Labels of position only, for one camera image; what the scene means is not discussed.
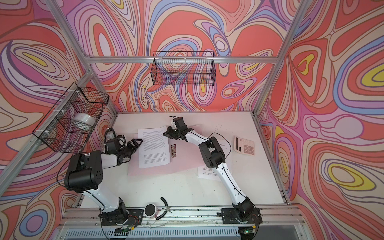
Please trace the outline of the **pink paper folder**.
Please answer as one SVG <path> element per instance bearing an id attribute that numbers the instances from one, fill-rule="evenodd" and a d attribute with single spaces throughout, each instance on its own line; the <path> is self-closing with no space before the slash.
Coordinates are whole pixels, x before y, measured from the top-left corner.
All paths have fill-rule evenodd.
<path id="1" fill-rule="evenodd" d="M 172 158 L 168 165 L 140 169 L 139 168 L 139 150 L 132 156 L 128 166 L 129 176 L 149 176 L 149 175 L 167 175 L 189 169 L 195 169 L 204 166 L 199 147 L 185 141 L 169 139 L 170 155 L 171 145 L 177 146 L 177 157 Z"/>

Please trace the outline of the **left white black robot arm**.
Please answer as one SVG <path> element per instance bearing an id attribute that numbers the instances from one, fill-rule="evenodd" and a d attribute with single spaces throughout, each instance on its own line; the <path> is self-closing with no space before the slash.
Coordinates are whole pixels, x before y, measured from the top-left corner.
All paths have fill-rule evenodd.
<path id="1" fill-rule="evenodd" d="M 130 214 L 122 198 L 112 194 L 102 184 L 104 170 L 128 163 L 144 140 L 131 139 L 117 135 L 113 128 L 104 134 L 104 151 L 92 151 L 88 154 L 76 154 L 70 158 L 64 185 L 67 190 L 89 197 L 101 211 L 102 223 L 123 225 Z"/>

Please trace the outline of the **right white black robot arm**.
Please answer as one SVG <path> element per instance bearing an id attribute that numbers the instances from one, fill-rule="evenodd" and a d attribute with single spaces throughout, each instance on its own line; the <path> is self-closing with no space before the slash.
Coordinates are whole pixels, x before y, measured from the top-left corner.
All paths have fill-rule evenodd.
<path id="1" fill-rule="evenodd" d="M 225 154 L 218 140 L 214 137 L 215 133 L 212 133 L 209 137 L 204 137 L 194 129 L 189 128 L 185 124 L 183 117 L 172 116 L 171 118 L 172 123 L 163 133 L 163 136 L 172 140 L 185 141 L 199 147 L 206 167 L 212 169 L 219 176 L 229 193 L 235 219 L 240 223 L 246 222 L 253 214 L 256 206 L 240 189 L 232 176 L 226 162 L 228 155 Z"/>

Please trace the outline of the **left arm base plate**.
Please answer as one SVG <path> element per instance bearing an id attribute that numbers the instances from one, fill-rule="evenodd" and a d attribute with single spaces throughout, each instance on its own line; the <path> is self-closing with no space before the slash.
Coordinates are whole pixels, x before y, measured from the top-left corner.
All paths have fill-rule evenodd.
<path id="1" fill-rule="evenodd" d="M 126 216 L 116 212 L 101 213 L 102 226 L 134 226 L 137 227 L 142 224 L 144 215 L 143 209 L 128 209 Z"/>

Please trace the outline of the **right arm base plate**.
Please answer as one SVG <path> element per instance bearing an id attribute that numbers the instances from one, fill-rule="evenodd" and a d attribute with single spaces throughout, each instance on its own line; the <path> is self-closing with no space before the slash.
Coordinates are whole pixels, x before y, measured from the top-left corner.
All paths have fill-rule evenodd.
<path id="1" fill-rule="evenodd" d="M 263 223 L 261 211 L 259 208 L 253 208 L 251 212 L 241 214 L 240 211 L 234 208 L 222 208 L 217 212 L 217 216 L 222 219 L 223 224 L 254 224 L 260 225 Z"/>

